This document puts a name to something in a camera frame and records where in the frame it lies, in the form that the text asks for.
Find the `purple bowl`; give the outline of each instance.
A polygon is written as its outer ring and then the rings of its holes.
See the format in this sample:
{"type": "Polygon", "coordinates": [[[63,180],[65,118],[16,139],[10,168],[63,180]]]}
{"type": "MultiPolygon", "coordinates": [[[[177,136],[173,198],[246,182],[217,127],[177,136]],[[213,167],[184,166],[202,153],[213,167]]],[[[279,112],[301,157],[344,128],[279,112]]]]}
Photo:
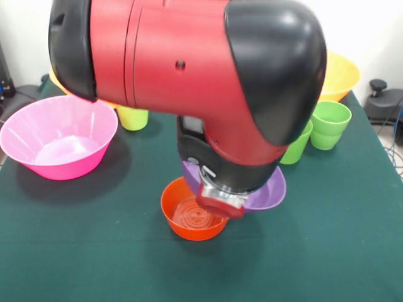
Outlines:
{"type": "MultiPolygon", "coordinates": [[[[181,162],[183,177],[196,195],[200,186],[199,167],[190,162],[181,162]]],[[[279,167],[271,175],[267,183],[249,195],[245,203],[246,213],[264,211],[278,206],[285,197],[287,186],[284,175],[279,167]]]]}

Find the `black knob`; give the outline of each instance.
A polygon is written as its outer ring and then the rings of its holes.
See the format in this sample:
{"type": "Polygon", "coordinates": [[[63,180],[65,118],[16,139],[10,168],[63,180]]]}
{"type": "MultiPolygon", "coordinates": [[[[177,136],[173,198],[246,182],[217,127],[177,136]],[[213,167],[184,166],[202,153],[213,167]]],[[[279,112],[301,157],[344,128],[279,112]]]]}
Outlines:
{"type": "Polygon", "coordinates": [[[372,88],[372,96],[376,97],[378,93],[388,87],[388,84],[384,80],[374,79],[370,81],[370,86],[372,88]]]}

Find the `orange bowl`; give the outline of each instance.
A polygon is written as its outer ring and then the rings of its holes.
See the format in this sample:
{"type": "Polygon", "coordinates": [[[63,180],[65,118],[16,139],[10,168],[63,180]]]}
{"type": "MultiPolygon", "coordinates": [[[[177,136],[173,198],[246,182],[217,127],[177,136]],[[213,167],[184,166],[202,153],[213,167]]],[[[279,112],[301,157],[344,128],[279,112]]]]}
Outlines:
{"type": "Polygon", "coordinates": [[[172,231],[192,241],[204,241],[217,236],[228,221],[199,207],[196,196],[183,177],[166,187],[161,196],[161,208],[172,231]]]}

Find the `pink bowl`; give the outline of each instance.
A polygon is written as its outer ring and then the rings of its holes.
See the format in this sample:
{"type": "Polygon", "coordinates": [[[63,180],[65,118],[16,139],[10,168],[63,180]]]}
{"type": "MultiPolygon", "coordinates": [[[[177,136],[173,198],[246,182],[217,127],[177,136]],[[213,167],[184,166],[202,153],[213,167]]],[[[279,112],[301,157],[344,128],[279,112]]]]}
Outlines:
{"type": "Polygon", "coordinates": [[[0,130],[0,146],[37,174],[64,181],[95,169],[117,128],[116,113],[104,102],[57,96],[13,114],[0,130]]]}

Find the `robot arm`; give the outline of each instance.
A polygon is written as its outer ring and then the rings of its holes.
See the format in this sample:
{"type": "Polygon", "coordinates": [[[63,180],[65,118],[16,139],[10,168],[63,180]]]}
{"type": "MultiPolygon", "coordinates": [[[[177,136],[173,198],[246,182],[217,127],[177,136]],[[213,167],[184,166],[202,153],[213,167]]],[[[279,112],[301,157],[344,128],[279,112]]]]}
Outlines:
{"type": "Polygon", "coordinates": [[[326,71],[318,21],[289,0],[54,0],[49,51],[84,99],[178,115],[199,205],[231,218],[303,130],[326,71]]]}

